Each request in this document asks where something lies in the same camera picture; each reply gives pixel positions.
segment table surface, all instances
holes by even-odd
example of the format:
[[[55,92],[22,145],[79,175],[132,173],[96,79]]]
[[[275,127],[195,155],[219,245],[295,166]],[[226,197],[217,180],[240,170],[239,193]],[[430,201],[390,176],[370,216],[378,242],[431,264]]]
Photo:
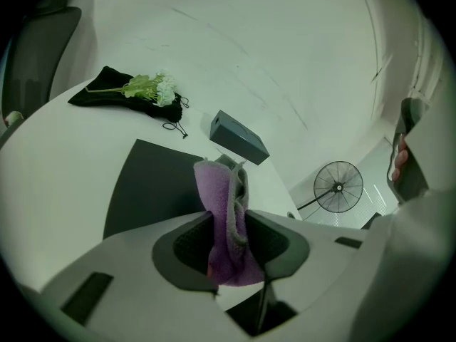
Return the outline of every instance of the table surface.
[[[210,160],[221,152],[241,160],[209,140],[212,118],[192,108],[184,108],[181,124],[189,136],[182,139],[143,113],[68,104],[89,82],[43,106],[0,151],[1,253],[16,280],[35,290],[101,242],[115,183],[136,139]],[[300,219],[270,159],[247,162],[245,169],[250,209]]]

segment purple towel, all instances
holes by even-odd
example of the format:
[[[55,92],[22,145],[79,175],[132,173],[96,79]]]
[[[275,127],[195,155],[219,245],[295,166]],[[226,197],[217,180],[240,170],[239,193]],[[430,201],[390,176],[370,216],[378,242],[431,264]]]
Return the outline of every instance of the purple towel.
[[[247,173],[226,155],[195,163],[202,204],[214,215],[214,246],[208,277],[219,285],[246,286],[263,281],[263,271],[250,252],[245,228],[249,204]]]

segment flower stem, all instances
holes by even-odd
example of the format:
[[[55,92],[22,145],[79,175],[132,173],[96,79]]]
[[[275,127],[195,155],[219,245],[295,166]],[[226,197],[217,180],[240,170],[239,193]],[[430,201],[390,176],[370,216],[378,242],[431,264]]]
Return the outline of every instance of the flower stem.
[[[117,92],[121,93],[122,89],[123,88],[108,88],[105,90],[89,90],[89,89],[87,89],[87,86],[85,87],[85,91],[87,91],[88,93],[109,93],[110,91],[117,91]]]

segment standing fan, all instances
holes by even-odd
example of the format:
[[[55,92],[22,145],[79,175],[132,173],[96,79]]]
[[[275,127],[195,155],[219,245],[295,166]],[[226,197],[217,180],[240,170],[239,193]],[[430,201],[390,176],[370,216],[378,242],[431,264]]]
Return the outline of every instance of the standing fan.
[[[363,178],[351,163],[335,161],[323,167],[313,183],[315,199],[298,210],[318,202],[331,213],[343,213],[353,208],[363,194]]]

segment black slot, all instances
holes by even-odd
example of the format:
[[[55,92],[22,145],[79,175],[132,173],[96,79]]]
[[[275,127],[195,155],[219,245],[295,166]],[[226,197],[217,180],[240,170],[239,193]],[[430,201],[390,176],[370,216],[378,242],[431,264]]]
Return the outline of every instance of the black slot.
[[[250,336],[255,337],[280,326],[297,315],[297,313],[283,301],[268,304],[263,324],[257,330],[257,315],[261,306],[262,290],[248,299],[227,310],[227,314]]]
[[[347,237],[339,237],[334,242],[356,249],[359,249],[359,247],[361,247],[361,245],[363,244],[362,241],[358,241],[357,239],[351,239]]]
[[[111,275],[93,272],[62,306],[62,312],[84,325],[112,280]]]

